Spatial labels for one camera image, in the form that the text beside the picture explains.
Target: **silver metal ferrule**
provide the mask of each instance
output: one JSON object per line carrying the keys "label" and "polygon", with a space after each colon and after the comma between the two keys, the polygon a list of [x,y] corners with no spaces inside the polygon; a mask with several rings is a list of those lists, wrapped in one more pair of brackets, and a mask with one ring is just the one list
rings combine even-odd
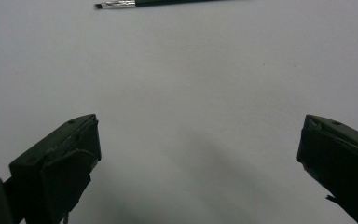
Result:
{"label": "silver metal ferrule", "polygon": [[118,7],[136,7],[135,0],[115,0],[112,2],[101,3],[102,9],[118,8]]}

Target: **white table surface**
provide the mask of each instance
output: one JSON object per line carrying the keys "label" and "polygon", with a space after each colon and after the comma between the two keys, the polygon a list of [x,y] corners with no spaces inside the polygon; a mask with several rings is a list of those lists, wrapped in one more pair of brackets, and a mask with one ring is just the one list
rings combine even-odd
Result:
{"label": "white table surface", "polygon": [[354,223],[296,162],[306,114],[358,130],[358,0],[94,10],[0,0],[0,177],[95,113],[70,223]]}

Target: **black plastic object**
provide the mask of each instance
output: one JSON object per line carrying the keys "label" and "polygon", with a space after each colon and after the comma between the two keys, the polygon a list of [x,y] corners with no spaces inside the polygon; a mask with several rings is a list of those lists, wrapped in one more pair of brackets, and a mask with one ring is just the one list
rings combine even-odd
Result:
{"label": "black plastic object", "polygon": [[327,199],[358,222],[358,132],[331,119],[305,118],[297,160],[327,188]]}
{"label": "black plastic object", "polygon": [[0,224],[59,224],[77,205],[101,159],[98,120],[65,122],[10,165],[0,180]]}

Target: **white surface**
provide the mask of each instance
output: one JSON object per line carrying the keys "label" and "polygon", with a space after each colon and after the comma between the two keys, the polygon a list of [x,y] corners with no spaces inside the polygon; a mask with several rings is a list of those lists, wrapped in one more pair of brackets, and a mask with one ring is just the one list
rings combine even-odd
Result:
{"label": "white surface", "polygon": [[94,3],[0,1],[0,177],[96,113],[71,223],[354,223],[296,151],[306,114],[358,130],[358,0]]}

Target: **gray background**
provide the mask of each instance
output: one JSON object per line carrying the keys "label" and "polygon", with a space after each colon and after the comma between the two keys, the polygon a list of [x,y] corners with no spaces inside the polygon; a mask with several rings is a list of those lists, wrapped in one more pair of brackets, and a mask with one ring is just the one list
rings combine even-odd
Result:
{"label": "gray background", "polygon": [[94,3],[0,1],[0,177],[96,113],[71,223],[354,223],[296,151],[306,114],[358,130],[358,0]]}

